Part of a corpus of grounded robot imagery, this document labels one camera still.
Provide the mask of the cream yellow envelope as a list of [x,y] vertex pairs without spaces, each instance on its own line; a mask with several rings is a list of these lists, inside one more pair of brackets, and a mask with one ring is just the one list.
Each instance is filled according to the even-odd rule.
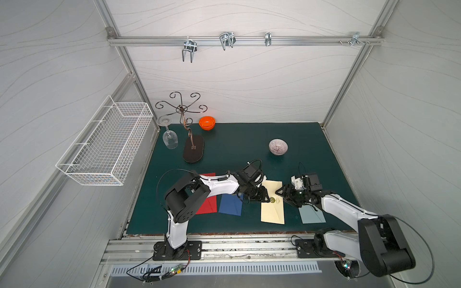
[[282,188],[282,182],[266,180],[262,185],[267,189],[270,201],[261,203],[261,222],[285,224],[283,198],[276,194]]

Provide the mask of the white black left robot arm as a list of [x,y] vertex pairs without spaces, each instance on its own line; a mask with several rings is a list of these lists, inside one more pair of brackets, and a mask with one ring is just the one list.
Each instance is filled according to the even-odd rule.
[[186,244],[188,221],[211,196],[236,194],[249,201],[269,203],[270,197],[263,181],[262,165],[255,162],[218,176],[205,176],[188,170],[164,196],[168,213],[168,246],[177,250]]

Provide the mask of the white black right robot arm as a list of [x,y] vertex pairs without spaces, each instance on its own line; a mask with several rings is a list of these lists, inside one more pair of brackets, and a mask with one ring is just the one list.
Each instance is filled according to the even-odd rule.
[[415,257],[396,217],[368,212],[335,192],[324,190],[317,174],[293,176],[290,184],[275,193],[292,206],[309,205],[315,211],[331,214],[355,231],[355,235],[333,229],[316,233],[312,249],[318,256],[350,256],[376,277],[415,268]]

